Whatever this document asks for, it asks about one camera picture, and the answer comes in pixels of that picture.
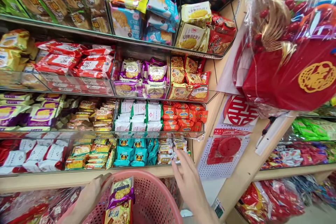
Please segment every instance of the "purple snack package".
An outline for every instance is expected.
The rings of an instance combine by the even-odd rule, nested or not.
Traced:
[[[163,67],[164,65],[166,65],[166,63],[164,63],[162,60],[158,59],[158,58],[155,58],[155,57],[152,57],[150,59],[150,62],[154,65],[157,65],[159,67]]]
[[[53,127],[57,120],[57,108],[33,107],[29,115],[27,126]]]
[[[112,184],[107,209],[119,205],[120,202],[128,200],[133,200],[135,203],[133,176]]]
[[[0,106],[0,126],[16,126],[20,113],[25,112],[30,106]]]

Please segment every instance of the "golden chinese character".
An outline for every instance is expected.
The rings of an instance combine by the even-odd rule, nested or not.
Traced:
[[[336,79],[336,67],[330,61],[315,63],[305,68],[299,75],[299,85],[307,93],[321,91]]]

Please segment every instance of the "white snack package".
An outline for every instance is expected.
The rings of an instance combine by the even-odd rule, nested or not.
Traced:
[[[36,160],[29,160],[22,165],[27,172],[41,172],[41,169],[37,166]]]
[[[47,159],[61,161],[63,159],[64,146],[53,144],[49,147]]]
[[[19,150],[30,151],[36,145],[36,139],[21,139]]]
[[[23,150],[11,150],[3,166],[21,166],[26,160],[26,152]]]
[[[118,120],[116,120],[114,122],[115,125],[115,131],[129,131],[131,123],[129,122],[119,122]]]
[[[31,151],[31,154],[30,154],[29,158],[27,159],[27,161],[30,161],[30,160],[42,161],[44,155],[48,151],[48,148],[49,148],[48,146],[36,145],[34,147],[34,149]]]
[[[161,131],[162,123],[160,122],[149,122],[147,123],[146,131]]]

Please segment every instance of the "red berry decoration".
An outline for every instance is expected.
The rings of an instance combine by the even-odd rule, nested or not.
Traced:
[[[306,5],[307,5],[307,2],[306,2],[306,1],[304,1],[304,2],[302,2],[302,3],[299,3],[298,5],[296,5],[296,6],[294,7],[294,9],[293,9],[294,13],[297,13],[297,12],[299,12],[299,11],[302,11],[302,10],[306,7]]]
[[[269,12],[269,10],[268,9],[266,9],[266,10],[263,10],[262,12],[260,12],[260,18],[265,18],[265,17],[267,17],[267,15],[268,15],[268,12]]]

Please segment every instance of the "shelf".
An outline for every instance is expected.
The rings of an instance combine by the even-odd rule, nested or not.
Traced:
[[[315,166],[301,166],[282,169],[261,170],[253,178],[253,181],[278,179],[283,177],[292,177],[305,174],[314,174],[317,172],[327,172],[336,170],[336,163],[319,164]]]
[[[15,177],[2,177],[0,178],[0,193],[85,186],[100,174],[106,174],[108,172],[114,174],[124,169],[62,171],[57,173],[24,174]],[[174,176],[171,165],[142,167],[137,169],[150,172],[158,178]],[[183,174],[181,166],[178,166],[178,169],[180,173]]]

